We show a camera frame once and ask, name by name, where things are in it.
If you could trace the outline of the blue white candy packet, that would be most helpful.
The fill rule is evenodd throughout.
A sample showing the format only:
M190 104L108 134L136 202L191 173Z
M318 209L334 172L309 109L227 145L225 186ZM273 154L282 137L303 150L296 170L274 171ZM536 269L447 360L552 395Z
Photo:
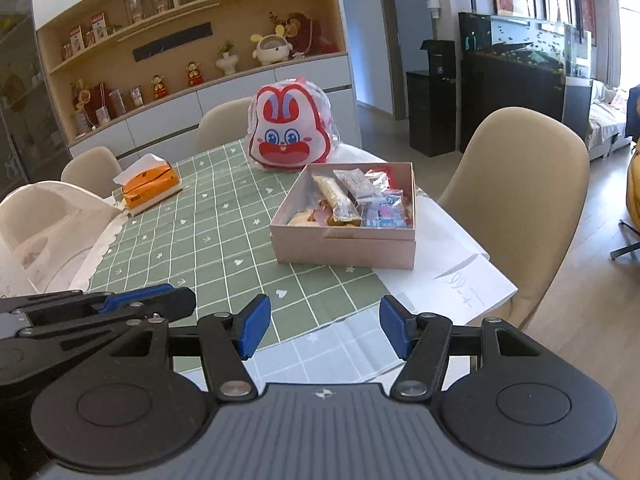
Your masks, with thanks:
M372 229L402 229L408 214L401 190L387 190L359 204L362 225Z

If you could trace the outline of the clear packet beige biscuits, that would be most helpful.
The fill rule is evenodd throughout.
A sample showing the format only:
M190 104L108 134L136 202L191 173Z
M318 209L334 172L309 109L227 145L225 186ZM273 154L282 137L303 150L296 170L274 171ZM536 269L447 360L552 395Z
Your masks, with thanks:
M312 180L318 186L324 201L330 206L329 226L361 226L361 217L355 203L343 191L334 178L314 174Z

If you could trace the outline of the white red rice cracker packet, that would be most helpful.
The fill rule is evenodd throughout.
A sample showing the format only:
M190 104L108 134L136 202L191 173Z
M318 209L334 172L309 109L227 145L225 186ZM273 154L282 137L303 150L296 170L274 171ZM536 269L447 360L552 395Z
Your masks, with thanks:
M305 209L296 212L288 222L289 226L326 226L331 217L329 209Z

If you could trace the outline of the red roast chicken packet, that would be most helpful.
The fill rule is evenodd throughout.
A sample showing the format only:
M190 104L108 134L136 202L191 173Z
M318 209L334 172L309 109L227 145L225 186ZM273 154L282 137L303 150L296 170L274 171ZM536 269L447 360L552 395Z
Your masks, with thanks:
M383 194L411 195L413 171L410 164L398 162L398 164L377 166L369 169L364 175Z

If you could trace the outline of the purple packet green olives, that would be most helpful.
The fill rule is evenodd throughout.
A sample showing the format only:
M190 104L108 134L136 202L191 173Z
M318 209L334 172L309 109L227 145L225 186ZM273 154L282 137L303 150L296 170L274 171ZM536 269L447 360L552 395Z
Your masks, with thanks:
M383 197L377 188L359 169L335 169L334 176L341 182L356 202L370 202Z

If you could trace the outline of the pink cardboard box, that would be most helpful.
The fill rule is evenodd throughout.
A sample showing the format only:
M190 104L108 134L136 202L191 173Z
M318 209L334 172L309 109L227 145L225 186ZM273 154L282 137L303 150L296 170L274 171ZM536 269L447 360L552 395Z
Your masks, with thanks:
M410 196L404 195L408 226L402 229L372 229L361 226L289 226L296 212L326 208L314 174L334 178L335 169L359 168L364 174L373 167L398 162L343 162L307 166L270 223L271 243L277 260L287 263L317 263L327 266L368 266L369 268L411 270L416 258L416 182ZM337 183L355 203L339 180Z

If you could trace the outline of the green checked tablecloth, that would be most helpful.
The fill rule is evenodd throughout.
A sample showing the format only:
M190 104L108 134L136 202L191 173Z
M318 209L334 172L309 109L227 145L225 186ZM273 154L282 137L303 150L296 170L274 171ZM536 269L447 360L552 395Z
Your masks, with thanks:
M179 162L181 192L126 222L89 288L189 287L192 325L263 292L271 321L245 366L254 383L364 382L399 361L378 325L387 289L370 269L277 262L269 225L296 177L261 170L239 143Z

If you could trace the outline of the orange tissue box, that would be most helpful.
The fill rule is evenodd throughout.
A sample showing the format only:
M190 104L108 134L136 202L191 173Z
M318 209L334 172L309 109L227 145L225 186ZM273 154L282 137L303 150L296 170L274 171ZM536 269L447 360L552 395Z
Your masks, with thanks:
M113 179L129 213L142 214L182 190L177 170L154 154L143 155Z

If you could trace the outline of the beige chair far left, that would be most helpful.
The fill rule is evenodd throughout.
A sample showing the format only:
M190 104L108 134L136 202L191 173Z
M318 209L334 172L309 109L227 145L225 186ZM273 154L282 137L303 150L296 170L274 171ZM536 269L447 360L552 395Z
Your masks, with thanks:
M117 188L114 179L121 172L115 155L108 148L97 146L74 157L64 167L61 181L107 198Z

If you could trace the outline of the beige chair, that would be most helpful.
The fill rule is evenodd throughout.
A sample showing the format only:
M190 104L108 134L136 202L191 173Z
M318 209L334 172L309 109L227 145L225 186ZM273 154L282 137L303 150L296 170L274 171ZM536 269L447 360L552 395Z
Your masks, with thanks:
M241 140L247 134L248 108L252 98L236 99L209 110L198 125L196 147L205 152Z
M64 167L61 181L107 198L117 188L114 179L121 172L115 155L108 148L97 146L74 157Z
M524 330L570 249L589 183L584 141L555 119L505 107L477 127L438 203L518 289L491 315Z

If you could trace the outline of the beige chair right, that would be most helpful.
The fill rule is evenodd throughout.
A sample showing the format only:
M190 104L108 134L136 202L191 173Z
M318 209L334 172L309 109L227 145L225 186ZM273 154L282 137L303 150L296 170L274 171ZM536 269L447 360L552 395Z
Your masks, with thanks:
M589 183L584 141L555 119L505 107L477 127L438 203L518 289L491 315L524 330L570 249Z

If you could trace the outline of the beige chair far middle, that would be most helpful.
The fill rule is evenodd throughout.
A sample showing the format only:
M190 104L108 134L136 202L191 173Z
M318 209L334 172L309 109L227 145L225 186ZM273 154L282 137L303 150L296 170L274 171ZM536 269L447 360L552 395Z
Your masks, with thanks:
M236 99L209 110L198 125L196 147L205 152L241 140L247 134L248 108L252 98Z

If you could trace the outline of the red doll figurine left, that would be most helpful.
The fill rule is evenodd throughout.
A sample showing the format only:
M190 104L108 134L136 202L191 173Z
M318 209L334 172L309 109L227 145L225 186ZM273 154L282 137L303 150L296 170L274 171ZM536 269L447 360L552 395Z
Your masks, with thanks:
M164 78L160 75L154 75L152 78L152 90L154 99L160 100L168 96L168 89L164 83Z

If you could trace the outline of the red doll figurine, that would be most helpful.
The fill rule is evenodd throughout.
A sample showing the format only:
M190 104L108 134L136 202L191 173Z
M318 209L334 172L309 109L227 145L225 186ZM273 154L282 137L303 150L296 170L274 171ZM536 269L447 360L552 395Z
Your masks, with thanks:
M160 100L168 96L168 89L164 83L164 78L160 75L154 75L152 78L152 90L154 99Z
M204 82L200 66L197 62L190 62L186 66L186 72L188 73L188 84L190 87L198 86Z

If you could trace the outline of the red white rabbit plush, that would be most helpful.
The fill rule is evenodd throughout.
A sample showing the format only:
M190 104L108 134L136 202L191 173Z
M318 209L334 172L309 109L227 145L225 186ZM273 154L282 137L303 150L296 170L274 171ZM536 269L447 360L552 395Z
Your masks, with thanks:
M267 169L323 164L340 147L328 96L305 78L265 84L247 110L247 156Z

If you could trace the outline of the red doll figurine right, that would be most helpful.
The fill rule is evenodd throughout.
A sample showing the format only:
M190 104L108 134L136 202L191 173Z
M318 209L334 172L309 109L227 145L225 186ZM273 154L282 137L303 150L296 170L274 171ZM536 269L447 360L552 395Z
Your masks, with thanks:
M186 66L186 72L188 73L188 84L190 87L198 86L204 82L200 66L197 62L190 62Z

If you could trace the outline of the white vase figurine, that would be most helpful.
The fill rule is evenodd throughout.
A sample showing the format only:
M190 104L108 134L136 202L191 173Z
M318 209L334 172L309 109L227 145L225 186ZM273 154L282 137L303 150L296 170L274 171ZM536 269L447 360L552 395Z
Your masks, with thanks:
M238 56L233 52L234 47L234 41L228 39L218 49L218 58L215 64L218 70L221 70L226 76L235 74L236 66L239 63Z

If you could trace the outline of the black small cabinet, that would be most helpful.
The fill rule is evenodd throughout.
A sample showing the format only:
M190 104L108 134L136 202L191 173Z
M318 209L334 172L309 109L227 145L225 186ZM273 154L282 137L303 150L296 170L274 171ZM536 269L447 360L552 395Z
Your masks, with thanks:
M451 40L421 44L428 70L407 72L410 146L427 157L456 149L457 64Z

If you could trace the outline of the wooden display shelf unit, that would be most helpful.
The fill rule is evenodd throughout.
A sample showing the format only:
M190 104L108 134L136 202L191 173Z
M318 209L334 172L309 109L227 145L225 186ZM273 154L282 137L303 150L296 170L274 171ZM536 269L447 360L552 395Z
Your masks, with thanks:
M326 92L345 142L361 141L342 0L32 0L32 10L44 80L73 156L104 146L123 165L146 153L186 158L209 110L296 77ZM270 12L318 20L338 51L261 66L250 36L274 33ZM231 76L215 64L228 39L239 58ZM190 62L204 78L195 87ZM164 78L166 98L154 99L154 75Z

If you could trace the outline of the white rabbit figurine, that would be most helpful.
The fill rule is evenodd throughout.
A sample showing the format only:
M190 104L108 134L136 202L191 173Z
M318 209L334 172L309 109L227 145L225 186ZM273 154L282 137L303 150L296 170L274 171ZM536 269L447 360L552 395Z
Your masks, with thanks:
M286 61L293 51L292 44L285 37L283 25L277 25L274 28L274 33L267 36L254 34L250 36L250 41L254 44L253 58L261 66Z

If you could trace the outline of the black aquarium cabinet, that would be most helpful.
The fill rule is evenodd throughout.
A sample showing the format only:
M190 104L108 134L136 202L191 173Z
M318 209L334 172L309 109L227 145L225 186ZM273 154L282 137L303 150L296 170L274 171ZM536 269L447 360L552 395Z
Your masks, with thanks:
M536 18L535 0L522 13L480 14L477 0L459 14L461 147L488 115L519 106L548 115L587 137L591 103L591 32L582 0L567 0L573 23Z

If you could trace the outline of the brown monkey plush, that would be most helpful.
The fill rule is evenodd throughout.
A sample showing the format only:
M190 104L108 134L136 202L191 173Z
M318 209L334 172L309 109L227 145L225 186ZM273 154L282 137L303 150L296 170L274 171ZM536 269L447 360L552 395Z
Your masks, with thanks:
M293 12L282 18L270 12L269 19L275 28L282 29L283 37L292 46L293 58L338 51L337 45L323 36L320 22L303 13Z

